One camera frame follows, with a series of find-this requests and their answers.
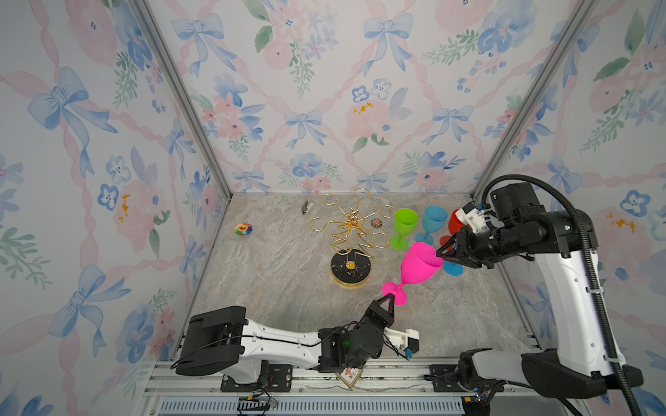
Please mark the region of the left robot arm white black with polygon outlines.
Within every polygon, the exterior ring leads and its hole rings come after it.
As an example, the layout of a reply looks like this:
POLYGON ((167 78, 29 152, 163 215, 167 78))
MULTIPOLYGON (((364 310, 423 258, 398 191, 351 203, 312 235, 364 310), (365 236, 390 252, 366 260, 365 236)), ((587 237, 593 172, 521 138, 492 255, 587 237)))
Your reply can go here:
POLYGON ((409 360, 418 351, 418 335, 394 331, 395 297, 373 300, 358 321, 292 332, 274 329, 246 317, 246 308, 232 306, 190 319, 180 358, 172 365, 178 375, 205 376, 227 371, 240 383, 258 380, 265 365, 291 365, 320 373, 362 369, 381 357, 385 348, 409 360))

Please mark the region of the light blue wine glass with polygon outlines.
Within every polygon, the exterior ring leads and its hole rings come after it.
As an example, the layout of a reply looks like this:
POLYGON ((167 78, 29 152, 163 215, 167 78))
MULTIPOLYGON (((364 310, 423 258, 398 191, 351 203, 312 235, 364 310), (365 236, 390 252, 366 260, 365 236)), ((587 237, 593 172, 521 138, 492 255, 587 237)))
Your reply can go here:
POLYGON ((415 236, 415 241, 433 246, 435 242, 434 234, 444 227, 448 218, 449 213, 443 207, 427 207, 422 218, 424 232, 418 233, 415 236))

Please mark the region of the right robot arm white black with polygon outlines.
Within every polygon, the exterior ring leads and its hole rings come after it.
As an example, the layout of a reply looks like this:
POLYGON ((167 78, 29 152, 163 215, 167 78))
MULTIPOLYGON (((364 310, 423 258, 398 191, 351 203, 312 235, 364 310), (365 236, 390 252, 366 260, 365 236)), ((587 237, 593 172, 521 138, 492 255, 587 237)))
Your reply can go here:
POLYGON ((468 350, 456 371, 433 374, 433 383, 476 391, 480 405, 513 384, 557 400, 617 390, 635 407, 643 373, 626 362, 613 334, 591 217, 552 185, 519 174, 493 180, 482 199, 456 212, 461 228, 437 257, 469 269, 492 269, 511 258, 533 263, 543 278, 546 318, 555 323, 557 340, 552 348, 530 353, 468 350))

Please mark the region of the cyan wine glass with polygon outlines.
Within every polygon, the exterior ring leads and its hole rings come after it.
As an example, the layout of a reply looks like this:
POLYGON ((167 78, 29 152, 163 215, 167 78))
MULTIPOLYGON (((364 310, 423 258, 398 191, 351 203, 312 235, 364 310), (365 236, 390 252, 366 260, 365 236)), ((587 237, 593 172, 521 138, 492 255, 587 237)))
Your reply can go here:
POLYGON ((464 273, 464 267, 457 263, 445 262, 443 264, 443 269, 447 274, 453 277, 459 277, 464 273))

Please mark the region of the aluminium corner post right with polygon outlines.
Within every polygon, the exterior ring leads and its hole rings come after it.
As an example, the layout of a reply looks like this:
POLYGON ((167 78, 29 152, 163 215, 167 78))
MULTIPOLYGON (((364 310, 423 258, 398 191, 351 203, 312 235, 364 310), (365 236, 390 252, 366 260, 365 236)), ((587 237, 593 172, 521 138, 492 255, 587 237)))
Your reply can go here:
POLYGON ((480 199, 480 194, 482 194, 483 190, 494 178, 502 161, 504 161, 504 158, 513 146, 513 142, 525 124, 527 124, 533 109, 538 105, 546 90, 548 90, 555 73, 564 64, 565 56, 578 39, 597 3, 598 1, 594 0, 582 0, 574 4, 572 13, 561 31, 560 39, 554 43, 549 54, 546 56, 543 69, 534 78, 532 85, 527 90, 514 121, 509 124, 506 133, 499 141, 498 147, 496 147, 490 157, 489 163, 482 171, 479 181, 476 183, 473 191, 470 192, 470 197, 473 200, 478 201, 480 199))

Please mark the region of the small framed card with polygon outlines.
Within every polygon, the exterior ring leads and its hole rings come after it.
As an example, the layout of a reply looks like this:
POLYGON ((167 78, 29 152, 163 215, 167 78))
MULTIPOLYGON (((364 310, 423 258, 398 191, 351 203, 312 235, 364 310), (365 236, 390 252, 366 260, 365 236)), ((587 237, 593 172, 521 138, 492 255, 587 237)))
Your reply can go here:
POLYGON ((352 389, 357 384, 362 376, 362 369, 354 369, 353 367, 347 367, 340 374, 338 374, 338 379, 347 386, 347 388, 352 389))

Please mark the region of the small beige tape dispenser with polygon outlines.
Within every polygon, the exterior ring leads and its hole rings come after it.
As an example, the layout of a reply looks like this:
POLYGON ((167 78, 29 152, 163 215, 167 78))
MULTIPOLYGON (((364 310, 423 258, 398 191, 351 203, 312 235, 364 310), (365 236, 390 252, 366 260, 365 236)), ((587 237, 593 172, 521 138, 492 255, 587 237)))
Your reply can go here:
POLYGON ((303 215, 308 214, 312 210, 313 206, 314 206, 313 203, 304 203, 304 205, 302 206, 303 215))

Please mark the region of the aluminium corner post left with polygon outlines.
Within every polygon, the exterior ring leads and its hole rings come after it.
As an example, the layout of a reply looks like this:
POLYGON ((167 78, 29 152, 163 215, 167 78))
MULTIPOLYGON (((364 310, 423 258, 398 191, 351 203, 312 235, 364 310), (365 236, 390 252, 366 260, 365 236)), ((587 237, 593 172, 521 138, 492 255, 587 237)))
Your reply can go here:
POLYGON ((187 93, 186 85, 177 69, 176 62, 169 51, 168 45, 166 44, 161 29, 155 20, 154 13, 152 12, 148 1, 129 0, 128 4, 132 12, 135 14, 140 27, 145 32, 149 46, 154 49, 156 60, 162 67, 164 75, 166 76, 166 82, 175 97, 177 105, 184 115, 187 125, 193 132, 194 140, 203 152, 204 160, 211 168, 213 178, 216 180, 219 189, 224 195, 225 202, 229 203, 232 199, 232 192, 225 181, 220 163, 216 159, 213 146, 204 132, 199 117, 195 114, 194 104, 187 93))

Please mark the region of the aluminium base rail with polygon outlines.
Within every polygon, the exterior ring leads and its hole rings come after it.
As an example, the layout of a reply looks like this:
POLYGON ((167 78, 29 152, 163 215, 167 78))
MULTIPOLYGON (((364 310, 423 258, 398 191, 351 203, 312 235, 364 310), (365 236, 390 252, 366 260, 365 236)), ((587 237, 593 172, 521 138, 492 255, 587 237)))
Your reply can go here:
POLYGON ((425 380, 436 369, 451 373, 453 358, 397 357, 369 362, 353 386, 337 375, 294 369, 291 389, 258 393, 225 392, 223 375, 178 376, 159 363, 140 398, 137 415, 567 415, 557 400, 507 384, 489 405, 469 403, 473 392, 454 384, 439 388, 425 380))

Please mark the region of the red wine glass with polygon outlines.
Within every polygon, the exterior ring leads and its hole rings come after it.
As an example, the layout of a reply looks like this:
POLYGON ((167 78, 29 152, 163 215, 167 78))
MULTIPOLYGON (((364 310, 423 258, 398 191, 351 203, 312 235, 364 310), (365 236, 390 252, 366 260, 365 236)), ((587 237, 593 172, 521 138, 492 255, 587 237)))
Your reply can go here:
POLYGON ((444 235, 440 238, 440 245, 445 245, 447 242, 454 237, 454 235, 461 230, 461 228, 467 226, 467 223, 463 220, 464 218, 464 211, 460 208, 455 210, 451 214, 451 218, 449 220, 449 223, 447 224, 447 229, 449 230, 449 233, 447 235, 444 235))

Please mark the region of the aluminium corner post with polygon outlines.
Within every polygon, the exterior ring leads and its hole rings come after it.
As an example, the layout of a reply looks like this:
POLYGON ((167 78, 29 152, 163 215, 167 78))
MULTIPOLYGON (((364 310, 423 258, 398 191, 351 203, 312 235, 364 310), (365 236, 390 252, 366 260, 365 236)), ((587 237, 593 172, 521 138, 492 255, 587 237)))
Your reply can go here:
POLYGON ((162 67, 164 75, 166 76, 166 82, 175 97, 177 105, 184 115, 187 125, 193 132, 194 140, 203 152, 204 160, 211 168, 213 178, 216 180, 219 189, 224 195, 225 202, 229 203, 232 199, 232 192, 225 181, 220 163, 216 159, 213 146, 204 132, 199 117, 195 114, 194 104, 187 93, 186 85, 177 69, 176 62, 169 51, 168 45, 166 44, 161 29, 155 20, 154 13, 152 12, 148 1, 129 0, 128 4, 132 12, 135 14, 140 27, 145 32, 149 46, 154 49, 156 60, 162 67))
POLYGON ((482 194, 483 190, 494 178, 502 161, 504 161, 504 158, 513 146, 513 142, 525 124, 527 124, 533 109, 538 105, 546 90, 548 90, 555 73, 564 64, 565 56, 578 39, 597 3, 598 1, 594 0, 582 0, 574 4, 572 13, 561 31, 560 39, 554 43, 549 54, 546 56, 543 69, 534 78, 532 85, 527 90, 514 121, 509 124, 506 133, 499 141, 498 147, 496 147, 490 157, 489 163, 482 171, 479 181, 476 183, 473 191, 470 192, 470 197, 473 200, 478 201, 480 199, 480 194, 482 194))

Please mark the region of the green wine glass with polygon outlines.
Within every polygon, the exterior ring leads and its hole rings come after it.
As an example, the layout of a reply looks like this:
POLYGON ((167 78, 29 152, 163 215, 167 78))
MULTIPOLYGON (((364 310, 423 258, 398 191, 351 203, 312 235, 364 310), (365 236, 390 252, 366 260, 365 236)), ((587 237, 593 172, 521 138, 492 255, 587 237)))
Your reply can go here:
POLYGON ((419 222, 418 214, 409 208, 401 208, 395 212, 394 229, 396 235, 390 239, 390 246, 396 251, 408 249, 408 235, 413 232, 419 222))

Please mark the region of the magenta wine glass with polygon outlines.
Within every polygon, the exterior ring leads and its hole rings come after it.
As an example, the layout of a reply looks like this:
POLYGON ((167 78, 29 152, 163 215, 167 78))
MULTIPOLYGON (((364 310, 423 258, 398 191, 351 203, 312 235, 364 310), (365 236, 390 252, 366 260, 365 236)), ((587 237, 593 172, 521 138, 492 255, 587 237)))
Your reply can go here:
POLYGON ((400 284, 383 284, 384 296, 392 295, 396 306, 408 303, 405 291, 407 285, 416 285, 426 282, 443 267, 443 259, 436 255, 436 249, 425 243, 414 243, 402 260, 400 284))

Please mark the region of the rainbow flower plush toy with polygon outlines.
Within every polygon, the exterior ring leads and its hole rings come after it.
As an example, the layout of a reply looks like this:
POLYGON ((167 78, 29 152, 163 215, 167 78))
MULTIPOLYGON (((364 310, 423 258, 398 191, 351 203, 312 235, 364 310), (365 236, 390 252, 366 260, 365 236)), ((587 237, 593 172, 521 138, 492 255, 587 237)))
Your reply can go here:
POLYGON ((234 231, 237 235, 248 235, 253 231, 253 225, 249 223, 241 223, 235 227, 234 231))

